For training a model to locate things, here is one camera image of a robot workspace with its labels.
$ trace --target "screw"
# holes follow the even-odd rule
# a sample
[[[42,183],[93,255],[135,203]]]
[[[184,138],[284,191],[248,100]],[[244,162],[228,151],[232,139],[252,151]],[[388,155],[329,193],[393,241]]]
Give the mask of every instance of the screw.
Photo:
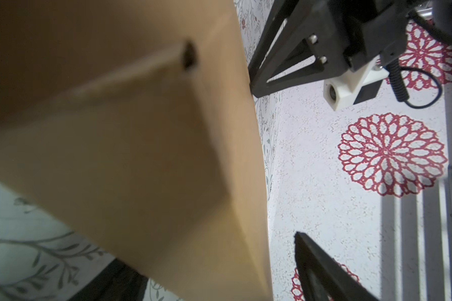
[[[313,34],[311,36],[308,37],[308,40],[312,43],[315,44],[316,42],[318,42],[318,37],[317,35]]]
[[[330,86],[330,97],[331,99],[333,99],[333,101],[336,101],[336,91],[335,88],[333,88],[333,86]]]

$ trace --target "brown cardboard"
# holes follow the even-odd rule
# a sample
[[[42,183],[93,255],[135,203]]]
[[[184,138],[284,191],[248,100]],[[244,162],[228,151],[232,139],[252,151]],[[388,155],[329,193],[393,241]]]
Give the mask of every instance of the brown cardboard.
[[[0,2],[0,180],[186,300],[271,300],[248,83],[229,0]]]

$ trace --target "floral wallpaper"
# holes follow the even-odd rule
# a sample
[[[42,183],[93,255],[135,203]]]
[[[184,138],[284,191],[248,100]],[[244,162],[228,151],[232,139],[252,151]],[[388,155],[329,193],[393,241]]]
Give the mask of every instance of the floral wallpaper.
[[[113,259],[0,184],[0,301],[67,300]]]
[[[360,118],[338,145],[352,181],[379,195],[418,194],[443,175],[444,145],[421,121],[393,114]]]
[[[442,84],[452,83],[452,47],[434,40],[416,23],[407,25],[407,50],[399,57],[399,61],[402,66],[421,68],[432,73]],[[403,72],[403,75],[408,88],[420,91],[436,87],[425,74]]]

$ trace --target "bolt head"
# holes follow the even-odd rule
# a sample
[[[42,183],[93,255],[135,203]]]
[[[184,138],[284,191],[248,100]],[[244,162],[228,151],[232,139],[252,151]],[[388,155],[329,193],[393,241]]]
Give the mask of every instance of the bolt head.
[[[310,43],[315,44],[316,42],[318,42],[318,37],[317,35],[311,35],[308,37],[308,40],[310,41]]]

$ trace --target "white patterned surface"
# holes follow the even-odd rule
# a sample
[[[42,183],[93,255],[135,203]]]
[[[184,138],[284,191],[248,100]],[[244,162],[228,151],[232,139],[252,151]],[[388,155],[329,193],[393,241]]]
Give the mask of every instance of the white patterned surface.
[[[113,259],[0,184],[0,301],[67,300]]]
[[[272,0],[235,0],[248,61],[271,3]],[[383,301],[450,299],[450,290],[444,289],[450,285],[450,277],[443,174],[448,153],[444,99],[452,101],[449,67],[452,51],[432,43],[416,26],[409,25],[407,30],[410,44],[401,63],[442,72],[437,75],[446,84],[445,97],[428,109],[415,110],[398,103],[387,82],[383,82],[376,99],[340,112],[333,112],[323,99],[322,82],[254,98],[265,160],[275,300],[304,300],[295,277],[293,236],[296,231],[310,235]],[[409,76],[407,84],[413,104],[425,104],[434,98],[435,85],[416,74],[405,76]],[[376,178],[380,190],[372,191],[368,190],[370,182],[367,187],[356,183],[354,175],[343,170],[339,158],[342,135],[350,125],[362,118],[372,120],[374,116],[389,114],[420,122],[422,133],[433,133],[426,139],[442,145],[432,150],[438,157],[429,159],[431,162],[427,164],[434,174],[427,175],[425,166],[413,167],[414,171],[406,167],[402,173],[406,181],[402,182],[406,189],[403,193],[395,186],[402,180],[397,177],[398,182],[394,183],[393,178],[386,176],[388,170],[382,169],[382,161],[379,162],[381,181],[380,177]],[[420,163],[424,161],[417,160],[416,164]],[[387,192],[384,188],[388,184],[392,189]],[[160,290],[157,296],[145,300],[158,301],[164,297],[161,301],[176,301],[175,296],[163,295]]]

